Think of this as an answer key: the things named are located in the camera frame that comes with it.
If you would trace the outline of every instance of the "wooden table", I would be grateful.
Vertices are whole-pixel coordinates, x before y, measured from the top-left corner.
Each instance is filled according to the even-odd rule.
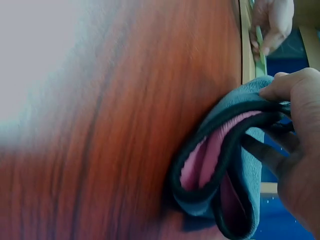
[[[194,240],[163,214],[173,153],[241,83],[237,0],[0,9],[0,239]]]

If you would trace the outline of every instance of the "wooden surface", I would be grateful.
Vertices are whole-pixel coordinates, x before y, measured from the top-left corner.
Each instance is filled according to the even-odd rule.
[[[160,199],[241,83],[236,0],[5,0],[0,29],[1,240],[220,238]]]

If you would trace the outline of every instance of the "cloth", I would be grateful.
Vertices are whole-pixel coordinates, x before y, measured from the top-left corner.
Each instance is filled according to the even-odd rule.
[[[168,174],[173,197],[187,214],[214,219],[229,239],[249,239],[259,224],[261,163],[241,147],[249,134],[263,142],[261,128],[292,131],[278,123],[288,104],[266,101],[263,76],[227,94],[207,115],[172,162]]]

